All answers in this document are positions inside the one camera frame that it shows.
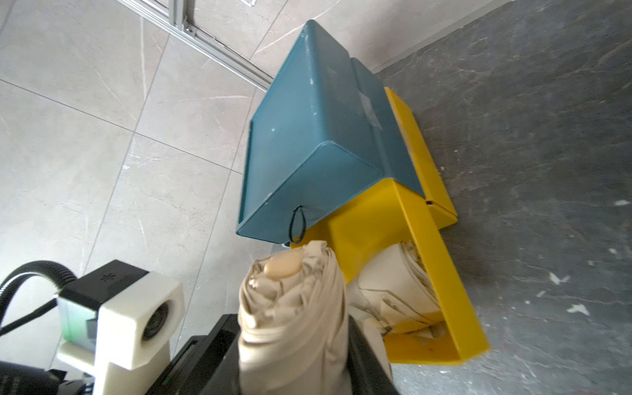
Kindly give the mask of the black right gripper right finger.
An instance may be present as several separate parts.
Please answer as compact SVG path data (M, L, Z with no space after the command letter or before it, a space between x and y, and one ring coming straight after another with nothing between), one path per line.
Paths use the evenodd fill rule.
M353 395L398 395L352 317L349 317L347 369Z

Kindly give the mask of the teal drawer cabinet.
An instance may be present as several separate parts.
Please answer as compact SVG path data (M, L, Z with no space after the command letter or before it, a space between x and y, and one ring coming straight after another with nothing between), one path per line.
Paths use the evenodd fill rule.
M422 193L385 87L307 21L251 120L236 231L284 244L383 179Z

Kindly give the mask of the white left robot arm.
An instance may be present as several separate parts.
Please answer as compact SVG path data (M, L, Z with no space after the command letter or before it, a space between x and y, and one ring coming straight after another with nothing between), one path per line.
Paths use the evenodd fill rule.
M54 299L57 288L40 276L32 277L13 297L3 319L7 325ZM61 338L59 311L53 309L29 324L1 337L1 360L43 370L63 370L67 380L81 380L84 374L56 357Z

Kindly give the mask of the yellow block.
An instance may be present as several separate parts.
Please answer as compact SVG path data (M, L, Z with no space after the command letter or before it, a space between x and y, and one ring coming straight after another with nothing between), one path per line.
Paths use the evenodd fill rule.
M490 343L440 234L457 222L458 214L411 108L391 89L385 92L424 193L383 179L310 227L304 241L326 241L347 281L381 250L400 241L413 242L438 297L447 332L424 342L388 334L388 358L396 364L461 365L488 352Z

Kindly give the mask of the beige umbrella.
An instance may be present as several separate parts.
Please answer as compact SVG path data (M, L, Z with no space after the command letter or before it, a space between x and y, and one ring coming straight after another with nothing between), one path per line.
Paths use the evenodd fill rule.
M385 336L441 339L447 333L438 298L411 241L389 246L347 284L349 312Z
M239 301L241 393L352 393L345 279L325 241L254 261Z

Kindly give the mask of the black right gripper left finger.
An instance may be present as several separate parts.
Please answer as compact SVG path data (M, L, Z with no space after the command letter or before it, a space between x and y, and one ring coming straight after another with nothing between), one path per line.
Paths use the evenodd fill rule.
M149 394L239 394L235 314L224 314L211 332L191 337L147 391Z

